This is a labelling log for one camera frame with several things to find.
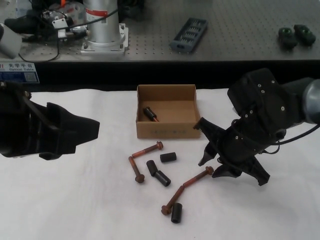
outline open cardboard box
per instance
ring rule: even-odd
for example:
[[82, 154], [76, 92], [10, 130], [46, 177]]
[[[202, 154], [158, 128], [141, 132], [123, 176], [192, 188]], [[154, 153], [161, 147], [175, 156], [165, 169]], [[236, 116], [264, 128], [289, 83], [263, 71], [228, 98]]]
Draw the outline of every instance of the open cardboard box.
[[[201, 132], [193, 129], [200, 120], [196, 86], [139, 85], [136, 133], [139, 139], [196, 139]], [[150, 107], [159, 122], [150, 121], [143, 108]]]

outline gray tool holder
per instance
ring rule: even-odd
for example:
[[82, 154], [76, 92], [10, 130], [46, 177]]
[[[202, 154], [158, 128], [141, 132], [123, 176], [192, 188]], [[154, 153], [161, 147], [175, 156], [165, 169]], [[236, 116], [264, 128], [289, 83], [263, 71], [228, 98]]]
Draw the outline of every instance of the gray tool holder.
[[180, 53], [191, 53], [208, 26], [208, 21], [198, 18], [189, 18], [170, 43], [172, 50]]

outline white tablecloth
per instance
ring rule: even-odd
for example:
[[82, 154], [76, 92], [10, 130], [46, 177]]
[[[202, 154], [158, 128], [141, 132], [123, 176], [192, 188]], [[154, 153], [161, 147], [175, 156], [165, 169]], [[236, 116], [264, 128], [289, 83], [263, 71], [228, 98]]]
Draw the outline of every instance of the white tablecloth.
[[[226, 90], [198, 90], [200, 114], [227, 128], [237, 118]], [[143, 184], [135, 182], [132, 153], [156, 140], [136, 135], [137, 93], [77, 90], [34, 93], [32, 100], [59, 104], [75, 115], [100, 121], [98, 139], [75, 154], [52, 161], [36, 156], [0, 156], [1, 240], [315, 240], [320, 238], [320, 131], [286, 144], [276, 155], [257, 158], [271, 175], [260, 187], [251, 176], [206, 177], [179, 202], [182, 221], [161, 214], [179, 186], [204, 170], [198, 162], [208, 140], [163, 140], [162, 151], [136, 159]], [[288, 130], [287, 139], [312, 125]], [[178, 160], [160, 162], [161, 153]], [[154, 160], [170, 179], [150, 176]], [[216, 160], [207, 165], [218, 167]]]

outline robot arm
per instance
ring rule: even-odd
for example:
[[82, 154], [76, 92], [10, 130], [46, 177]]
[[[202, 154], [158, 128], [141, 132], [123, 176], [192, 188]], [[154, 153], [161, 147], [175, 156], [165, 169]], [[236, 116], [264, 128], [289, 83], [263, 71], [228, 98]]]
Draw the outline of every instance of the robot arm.
[[255, 155], [265, 152], [269, 146], [292, 142], [279, 142], [288, 128], [303, 122], [320, 123], [320, 80], [303, 78], [279, 85], [264, 68], [247, 73], [227, 94], [241, 118], [234, 120], [226, 130], [200, 119], [194, 128], [205, 134], [209, 144], [199, 165], [219, 154], [218, 162], [222, 165], [213, 173], [213, 178], [237, 178], [244, 172], [262, 186], [270, 175]]
[[20, 84], [0, 82], [0, 154], [7, 158], [39, 154], [54, 160], [98, 138], [98, 121], [75, 116], [59, 105], [41, 106]]

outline rusty bolt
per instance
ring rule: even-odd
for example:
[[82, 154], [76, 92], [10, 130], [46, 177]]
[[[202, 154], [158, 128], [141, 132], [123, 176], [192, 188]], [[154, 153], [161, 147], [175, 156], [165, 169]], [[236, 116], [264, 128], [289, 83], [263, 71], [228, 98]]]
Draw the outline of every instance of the rusty bolt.
[[205, 171], [201, 172], [197, 176], [191, 178], [189, 181], [186, 181], [179, 189], [176, 191], [176, 193], [173, 195], [171, 200], [168, 202], [167, 205], [163, 205], [161, 208], [161, 212], [163, 215], [169, 215], [171, 213], [171, 208], [175, 204], [175, 202], [178, 200], [178, 198], [181, 196], [183, 191], [186, 187], [189, 187], [191, 184], [194, 184], [199, 179], [202, 179], [206, 175], [212, 175], [214, 173], [214, 169], [212, 166], [206, 166]]
[[181, 196], [183, 191], [185, 190], [185, 186], [180, 186], [179, 189], [176, 191], [176, 193], [173, 195], [171, 200], [168, 202], [167, 205], [163, 205], [161, 208], [161, 212], [163, 215], [169, 215], [171, 213], [171, 208], [175, 204], [175, 202], [178, 200], [178, 198]]
[[135, 160], [134, 160], [134, 158], [132, 156], [129, 157], [129, 162], [130, 162], [130, 164], [131, 164], [131, 166], [133, 168], [133, 171], [134, 171], [134, 173], [136, 175], [135, 181], [137, 183], [139, 183], [139, 184], [143, 183], [145, 181], [145, 175], [143, 175], [143, 174], [141, 174], [139, 172], [139, 169], [138, 169], [138, 167], [137, 167], [137, 165], [135, 163]]
[[161, 150], [163, 148], [164, 148], [164, 145], [162, 144], [162, 142], [161, 141], [157, 141], [156, 145], [153, 145], [153, 146], [150, 146], [150, 147], [148, 147], [146, 149], [138, 151], [138, 152], [132, 154], [132, 157], [135, 159], [135, 158], [140, 157], [142, 155], [145, 155], [146, 153], [149, 153], [149, 152], [151, 152], [153, 150], [156, 150], [156, 149]]
[[202, 179], [203, 177], [205, 177], [206, 175], [212, 175], [214, 173], [214, 169], [212, 166], [206, 166], [205, 167], [205, 171], [201, 172], [200, 174], [198, 174], [197, 176], [191, 178], [190, 180], [186, 181], [183, 186], [184, 187], [189, 187], [190, 185], [194, 184], [195, 182], [197, 182], [198, 180]]

